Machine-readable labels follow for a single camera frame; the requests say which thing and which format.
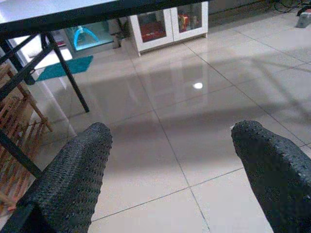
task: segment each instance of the white table top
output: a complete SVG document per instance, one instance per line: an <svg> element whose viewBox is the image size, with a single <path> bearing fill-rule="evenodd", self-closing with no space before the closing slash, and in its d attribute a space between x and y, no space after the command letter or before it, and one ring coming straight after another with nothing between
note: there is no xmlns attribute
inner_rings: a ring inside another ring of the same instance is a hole
<svg viewBox="0 0 311 233"><path fill-rule="evenodd" d="M45 16L119 0L5 0L0 1L0 24Z"/></svg>
<svg viewBox="0 0 311 233"><path fill-rule="evenodd" d="M49 32L205 0L0 0L0 38Z"/></svg>

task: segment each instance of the black metal frame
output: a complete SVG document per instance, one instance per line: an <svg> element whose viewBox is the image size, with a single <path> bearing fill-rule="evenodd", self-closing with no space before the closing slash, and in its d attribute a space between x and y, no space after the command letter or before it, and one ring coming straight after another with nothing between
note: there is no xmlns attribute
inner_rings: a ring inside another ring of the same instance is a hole
<svg viewBox="0 0 311 233"><path fill-rule="evenodd" d="M11 49L3 57L0 58L0 64L12 57L18 50L25 46L29 41L31 41L36 35L31 35L21 44ZM25 81L27 84L34 84L35 80L29 75L35 68L35 66L42 61L52 50L55 51L68 79L76 92L85 112L89 112L88 105L84 100L84 97L69 70L68 65L61 54L56 41L54 40L51 33L42 33L41 35L42 52L40 52L31 62L29 62L23 69L21 69L9 82L7 82L2 88L0 88L0 101L2 101L7 95L15 88L21 81ZM42 175L42 171L20 150L14 142L8 138L5 133L0 129L0 144L16 158L30 173L32 173L36 178Z"/></svg>
<svg viewBox="0 0 311 233"><path fill-rule="evenodd" d="M0 233L56 233L33 204L20 205L8 219Z"/></svg>
<svg viewBox="0 0 311 233"><path fill-rule="evenodd" d="M77 6L67 11L0 23L0 38L10 39L33 33L51 32L203 1L206 0L116 0L86 7Z"/></svg>

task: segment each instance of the glossy tile floor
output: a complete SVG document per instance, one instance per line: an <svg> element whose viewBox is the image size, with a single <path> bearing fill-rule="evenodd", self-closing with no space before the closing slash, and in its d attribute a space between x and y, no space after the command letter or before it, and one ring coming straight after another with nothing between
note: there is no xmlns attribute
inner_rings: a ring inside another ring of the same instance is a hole
<svg viewBox="0 0 311 233"><path fill-rule="evenodd" d="M272 232L230 126L257 120L311 156L311 26L296 22L294 13L248 12L140 58L124 41L75 75L88 114L66 78L30 87L54 127L40 168L91 123L112 131L89 233Z"/></svg>

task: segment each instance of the glass cabinet door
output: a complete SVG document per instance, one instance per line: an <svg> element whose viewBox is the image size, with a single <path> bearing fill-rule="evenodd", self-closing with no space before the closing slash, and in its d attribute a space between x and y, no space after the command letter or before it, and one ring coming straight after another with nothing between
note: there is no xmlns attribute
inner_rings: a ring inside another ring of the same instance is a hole
<svg viewBox="0 0 311 233"><path fill-rule="evenodd" d="M207 33L208 2L171 9L174 41Z"/></svg>
<svg viewBox="0 0 311 233"><path fill-rule="evenodd" d="M113 36L109 33L107 21L66 28L64 31L74 51L114 42Z"/></svg>
<svg viewBox="0 0 311 233"><path fill-rule="evenodd" d="M130 19L139 51L173 41L169 9L130 16Z"/></svg>

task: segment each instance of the cable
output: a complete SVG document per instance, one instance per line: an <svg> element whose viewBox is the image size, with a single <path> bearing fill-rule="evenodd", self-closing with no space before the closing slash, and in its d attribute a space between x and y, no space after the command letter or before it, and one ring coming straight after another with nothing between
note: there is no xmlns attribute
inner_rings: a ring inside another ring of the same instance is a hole
<svg viewBox="0 0 311 233"><path fill-rule="evenodd" d="M296 8L299 8L299 7L302 7L302 6L305 6L305 5L308 5L308 4L309 4L309 3L304 2L303 0L298 1L299 3L296 4L296 5L294 5L294 2L297 2L297 1L292 0L290 5L286 5L286 4L283 3L283 0L279 0L279 1L276 1L276 2L274 3L274 8L275 8L277 11L281 12L281 13L289 13L289 12L291 12L293 9L296 9ZM283 8L286 8L286 9L285 9L285 10L279 9L279 6L280 6L280 5L281 5Z"/></svg>

